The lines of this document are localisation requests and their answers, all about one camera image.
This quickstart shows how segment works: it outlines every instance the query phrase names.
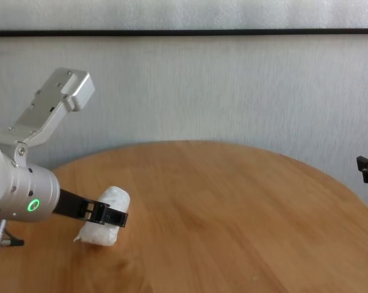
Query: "screw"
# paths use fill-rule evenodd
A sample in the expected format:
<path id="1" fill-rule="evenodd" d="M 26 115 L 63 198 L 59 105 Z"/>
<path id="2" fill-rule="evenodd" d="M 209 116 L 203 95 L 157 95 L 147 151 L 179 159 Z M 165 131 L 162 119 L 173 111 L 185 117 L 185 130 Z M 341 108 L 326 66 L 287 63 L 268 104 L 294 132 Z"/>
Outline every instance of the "screw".
<path id="1" fill-rule="evenodd" d="M 22 157 L 24 154 L 25 154 L 25 148 L 20 148 L 19 150 L 18 150 L 18 154 Z"/>

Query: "black wall trim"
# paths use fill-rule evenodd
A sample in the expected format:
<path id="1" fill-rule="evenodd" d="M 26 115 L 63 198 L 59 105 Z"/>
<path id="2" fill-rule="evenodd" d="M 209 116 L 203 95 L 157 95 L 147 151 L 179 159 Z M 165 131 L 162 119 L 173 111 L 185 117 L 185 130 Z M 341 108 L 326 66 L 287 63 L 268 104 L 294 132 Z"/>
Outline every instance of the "black wall trim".
<path id="1" fill-rule="evenodd" d="M 0 31 L 0 37 L 158 37 L 211 35 L 345 35 L 368 34 L 368 29 L 216 29 L 172 31 Z"/>

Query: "green light ring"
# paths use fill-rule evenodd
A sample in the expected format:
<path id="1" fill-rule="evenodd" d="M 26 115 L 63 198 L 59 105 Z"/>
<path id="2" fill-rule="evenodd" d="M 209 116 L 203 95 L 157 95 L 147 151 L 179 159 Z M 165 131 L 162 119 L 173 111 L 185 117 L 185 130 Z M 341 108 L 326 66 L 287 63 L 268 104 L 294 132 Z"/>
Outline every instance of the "green light ring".
<path id="1" fill-rule="evenodd" d="M 28 206 L 27 206 L 27 211 L 28 211 L 28 212 L 33 212 L 33 211 L 35 211 L 39 206 L 40 206 L 40 200 L 38 200 L 38 199 L 32 200 L 32 201 L 28 204 Z"/>

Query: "wooden tabletop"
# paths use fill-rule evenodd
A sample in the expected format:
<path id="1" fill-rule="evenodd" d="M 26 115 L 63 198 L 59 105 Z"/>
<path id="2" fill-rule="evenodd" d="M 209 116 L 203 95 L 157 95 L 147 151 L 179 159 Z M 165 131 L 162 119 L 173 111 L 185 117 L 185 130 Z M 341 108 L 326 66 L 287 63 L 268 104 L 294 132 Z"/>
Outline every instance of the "wooden tabletop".
<path id="1" fill-rule="evenodd" d="M 167 142 L 55 173 L 88 198 L 127 190 L 127 227 L 113 247 L 99 247 L 73 242 L 77 220 L 11 223 L 26 245 L 0 251 L 0 292 L 368 292 L 368 208 L 299 161 Z"/>

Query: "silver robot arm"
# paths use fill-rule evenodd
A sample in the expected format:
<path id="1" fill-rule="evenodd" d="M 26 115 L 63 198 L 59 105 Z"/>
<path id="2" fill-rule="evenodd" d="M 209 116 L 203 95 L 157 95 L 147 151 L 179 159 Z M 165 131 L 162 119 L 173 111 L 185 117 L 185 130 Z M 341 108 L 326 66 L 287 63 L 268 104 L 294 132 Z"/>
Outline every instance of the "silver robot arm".
<path id="1" fill-rule="evenodd" d="M 80 111 L 94 90 L 87 72 L 58 68 L 17 122 L 0 130 L 0 246 L 23 244 L 14 237 L 3 240 L 4 234 L 10 234 L 5 229 L 7 220 L 36 222 L 53 212 L 125 226 L 127 214 L 60 189 L 51 171 L 26 160 L 29 147 L 46 142 L 64 116 Z"/>

